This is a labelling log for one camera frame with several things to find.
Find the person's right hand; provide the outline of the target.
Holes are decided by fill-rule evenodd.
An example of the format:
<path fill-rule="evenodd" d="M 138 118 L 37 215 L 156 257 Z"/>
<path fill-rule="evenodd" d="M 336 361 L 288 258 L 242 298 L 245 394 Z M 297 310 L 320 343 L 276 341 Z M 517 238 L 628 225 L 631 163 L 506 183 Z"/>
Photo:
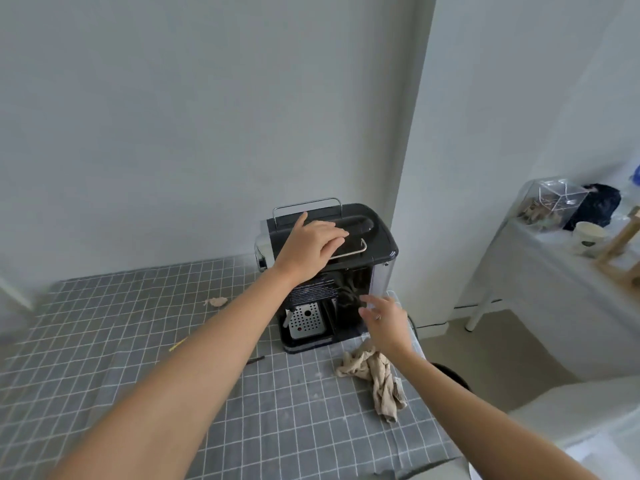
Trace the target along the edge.
<path fill-rule="evenodd" d="M 377 308 L 383 313 L 383 332 L 369 332 L 376 347 L 392 363 L 413 355 L 407 312 L 392 296 L 361 295 L 361 308 Z"/>

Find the person's left hand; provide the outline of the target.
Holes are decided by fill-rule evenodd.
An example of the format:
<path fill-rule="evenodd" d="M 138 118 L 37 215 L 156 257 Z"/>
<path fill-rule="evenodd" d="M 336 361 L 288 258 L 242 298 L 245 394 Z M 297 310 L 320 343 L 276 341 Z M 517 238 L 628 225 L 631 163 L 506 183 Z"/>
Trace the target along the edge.
<path fill-rule="evenodd" d="M 275 259 L 274 270 L 292 287 L 306 282 L 324 268 L 349 233 L 329 221 L 305 223 L 305 231 L 295 234 L 295 224 Z"/>

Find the black espresso coffee machine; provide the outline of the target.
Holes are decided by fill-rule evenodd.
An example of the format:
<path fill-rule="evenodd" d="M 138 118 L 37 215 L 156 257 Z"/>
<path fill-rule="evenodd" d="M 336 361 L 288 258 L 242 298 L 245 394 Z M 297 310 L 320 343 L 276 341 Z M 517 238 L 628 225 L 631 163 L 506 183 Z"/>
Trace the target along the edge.
<path fill-rule="evenodd" d="M 284 352 L 297 354 L 360 337 L 361 295 L 384 295 L 398 246 L 383 220 L 361 203 L 324 198 L 273 209 L 260 222 L 255 258 L 261 272 L 272 268 L 300 214 L 308 221 L 332 222 L 349 235 L 312 279 L 288 294 L 275 315 Z"/>

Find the person's left forearm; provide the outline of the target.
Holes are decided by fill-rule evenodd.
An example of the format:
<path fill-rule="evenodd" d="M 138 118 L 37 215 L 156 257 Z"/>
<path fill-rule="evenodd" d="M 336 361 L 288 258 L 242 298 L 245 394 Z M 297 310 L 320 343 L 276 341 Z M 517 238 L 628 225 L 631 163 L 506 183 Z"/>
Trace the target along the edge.
<path fill-rule="evenodd" d="M 315 273 L 266 271 L 118 400 L 49 479 L 183 480 L 278 307 Z"/>

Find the person's right forearm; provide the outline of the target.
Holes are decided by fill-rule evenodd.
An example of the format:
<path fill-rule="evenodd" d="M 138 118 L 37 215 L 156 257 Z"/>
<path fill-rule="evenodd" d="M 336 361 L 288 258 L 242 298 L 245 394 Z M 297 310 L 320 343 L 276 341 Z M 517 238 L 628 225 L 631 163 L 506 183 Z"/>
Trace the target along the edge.
<path fill-rule="evenodd" d="M 385 354 L 482 480 L 599 480 L 553 443 L 437 370 L 411 347 Z"/>

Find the crumpled beige cloth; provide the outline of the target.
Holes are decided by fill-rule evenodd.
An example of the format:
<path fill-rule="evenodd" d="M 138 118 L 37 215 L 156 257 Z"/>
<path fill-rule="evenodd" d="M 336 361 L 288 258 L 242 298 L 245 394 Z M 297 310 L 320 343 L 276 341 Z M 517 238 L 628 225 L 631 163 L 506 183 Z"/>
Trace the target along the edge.
<path fill-rule="evenodd" d="M 401 379 L 392 373 L 391 362 L 370 338 L 365 339 L 354 351 L 343 353 L 335 374 L 369 382 L 374 409 L 389 424 L 396 423 L 398 412 L 408 405 Z"/>

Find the black round stool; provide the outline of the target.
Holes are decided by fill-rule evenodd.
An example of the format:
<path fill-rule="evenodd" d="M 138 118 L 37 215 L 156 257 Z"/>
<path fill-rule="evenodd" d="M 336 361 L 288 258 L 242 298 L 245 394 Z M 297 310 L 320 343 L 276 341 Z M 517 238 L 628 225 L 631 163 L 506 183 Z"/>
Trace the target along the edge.
<path fill-rule="evenodd" d="M 468 385 L 468 382 L 466 382 L 466 380 L 464 380 L 464 378 L 462 378 L 457 372 L 453 371 L 448 366 L 445 366 L 445 365 L 440 364 L 440 363 L 431 362 L 431 364 L 437 370 L 439 370 L 441 373 L 443 373 L 445 376 L 447 376 L 448 378 L 452 379 L 455 383 L 459 384 L 464 389 L 466 389 L 469 392 L 473 393 L 471 387 Z"/>

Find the white side table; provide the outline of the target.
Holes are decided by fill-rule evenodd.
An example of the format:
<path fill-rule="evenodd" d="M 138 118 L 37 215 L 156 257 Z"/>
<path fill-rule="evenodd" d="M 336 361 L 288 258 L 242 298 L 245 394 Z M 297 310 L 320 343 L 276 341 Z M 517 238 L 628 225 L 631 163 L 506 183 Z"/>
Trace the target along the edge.
<path fill-rule="evenodd" d="M 512 199 L 452 317 L 508 309 L 579 379 L 640 374 L 640 299 L 574 254 L 570 232 L 537 233 L 515 219 L 531 184 Z"/>

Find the grey checked tablecloth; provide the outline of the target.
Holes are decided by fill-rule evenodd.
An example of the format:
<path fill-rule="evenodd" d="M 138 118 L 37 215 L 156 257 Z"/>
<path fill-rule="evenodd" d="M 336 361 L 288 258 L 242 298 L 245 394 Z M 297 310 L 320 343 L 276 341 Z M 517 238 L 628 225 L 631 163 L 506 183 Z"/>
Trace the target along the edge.
<path fill-rule="evenodd" d="M 41 480 L 176 344 L 258 277 L 251 255 L 76 278 L 50 288 L 0 364 L 0 480 Z M 290 355 L 276 320 L 188 467 L 188 480 L 400 478 L 460 455 L 418 394 L 388 424 L 334 369 L 363 337 Z"/>

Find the clear plastic box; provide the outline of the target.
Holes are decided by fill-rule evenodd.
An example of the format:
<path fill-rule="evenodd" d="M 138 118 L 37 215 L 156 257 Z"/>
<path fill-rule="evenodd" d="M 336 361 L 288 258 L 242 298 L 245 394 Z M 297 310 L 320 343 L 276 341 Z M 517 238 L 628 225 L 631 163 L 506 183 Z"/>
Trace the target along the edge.
<path fill-rule="evenodd" d="M 515 217 L 537 233 L 564 228 L 589 191 L 566 178 L 534 180 L 528 187 Z"/>

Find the white paper cup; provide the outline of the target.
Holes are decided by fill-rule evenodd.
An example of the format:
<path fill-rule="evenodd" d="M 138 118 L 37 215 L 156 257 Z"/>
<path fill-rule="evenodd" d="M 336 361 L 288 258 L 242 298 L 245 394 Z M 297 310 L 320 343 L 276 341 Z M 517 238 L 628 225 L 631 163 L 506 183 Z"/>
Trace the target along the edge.
<path fill-rule="evenodd" d="M 595 258 L 607 238 L 607 231 L 594 223 L 580 221 L 575 224 L 570 242 L 571 252 L 578 256 Z"/>

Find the dark blue bag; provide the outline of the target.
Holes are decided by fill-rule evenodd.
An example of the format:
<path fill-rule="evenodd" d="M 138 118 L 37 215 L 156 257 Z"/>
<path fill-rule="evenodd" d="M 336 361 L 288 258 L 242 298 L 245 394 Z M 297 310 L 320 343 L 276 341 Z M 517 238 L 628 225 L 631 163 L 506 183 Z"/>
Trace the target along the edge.
<path fill-rule="evenodd" d="M 620 205 L 620 191 L 610 185 L 588 184 L 584 188 L 588 191 L 578 209 L 564 225 L 563 229 L 572 232 L 580 222 L 592 223 L 602 228 L 611 223 L 611 218 Z"/>

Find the light wooden stand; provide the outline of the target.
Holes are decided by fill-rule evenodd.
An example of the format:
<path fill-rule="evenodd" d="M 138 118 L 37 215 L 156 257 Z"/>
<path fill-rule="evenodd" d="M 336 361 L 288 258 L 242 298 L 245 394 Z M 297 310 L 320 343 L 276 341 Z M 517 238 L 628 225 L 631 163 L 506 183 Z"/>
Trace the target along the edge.
<path fill-rule="evenodd" d="M 640 250 L 630 245 L 637 235 L 640 235 L 640 206 L 631 209 L 627 224 L 604 247 L 595 266 L 620 289 L 640 299 Z"/>

